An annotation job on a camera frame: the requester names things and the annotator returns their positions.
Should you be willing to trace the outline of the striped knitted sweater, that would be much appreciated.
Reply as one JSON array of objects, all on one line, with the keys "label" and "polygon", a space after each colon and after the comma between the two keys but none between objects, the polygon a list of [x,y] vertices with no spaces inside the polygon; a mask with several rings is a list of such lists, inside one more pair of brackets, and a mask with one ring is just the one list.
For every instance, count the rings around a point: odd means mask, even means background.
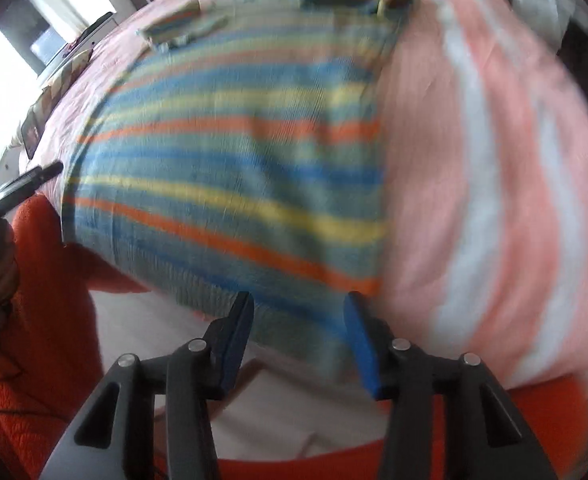
[{"label": "striped knitted sweater", "polygon": [[192,1],[88,118],[62,235],[202,314],[254,297],[251,338],[336,378],[345,296],[379,290],[379,74],[419,0]]}]

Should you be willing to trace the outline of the striped pillow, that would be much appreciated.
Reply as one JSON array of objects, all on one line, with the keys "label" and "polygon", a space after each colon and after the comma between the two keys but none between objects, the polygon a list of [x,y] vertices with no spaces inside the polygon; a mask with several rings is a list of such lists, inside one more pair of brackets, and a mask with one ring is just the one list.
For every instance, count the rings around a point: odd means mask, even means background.
[{"label": "striped pillow", "polygon": [[30,107],[36,126],[43,130],[60,99],[80,77],[91,61],[93,50],[85,49],[70,58],[62,68],[45,81],[41,94]]}]

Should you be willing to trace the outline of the black smartphone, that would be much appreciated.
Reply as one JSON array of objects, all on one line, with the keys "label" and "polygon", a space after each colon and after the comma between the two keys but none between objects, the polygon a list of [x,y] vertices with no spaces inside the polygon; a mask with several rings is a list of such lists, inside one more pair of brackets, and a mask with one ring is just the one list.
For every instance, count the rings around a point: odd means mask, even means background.
[{"label": "black smartphone", "polygon": [[33,110],[29,110],[26,118],[24,118],[24,122],[20,127],[20,136],[28,159],[32,159],[34,154],[36,154],[36,149],[38,148],[41,139],[39,125],[36,121],[36,114],[34,114]]}]

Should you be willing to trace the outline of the pink striped bed sheet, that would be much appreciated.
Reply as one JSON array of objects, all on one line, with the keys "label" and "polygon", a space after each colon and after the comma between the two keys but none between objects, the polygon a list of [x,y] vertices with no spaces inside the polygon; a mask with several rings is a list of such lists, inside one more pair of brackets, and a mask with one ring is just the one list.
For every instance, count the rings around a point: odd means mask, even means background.
[{"label": "pink striped bed sheet", "polygon": [[[34,161],[66,167],[156,0],[96,47]],[[437,356],[477,353],[508,388],[588,389],[588,105],[506,0],[419,0],[379,74],[386,237],[373,297]]]}]

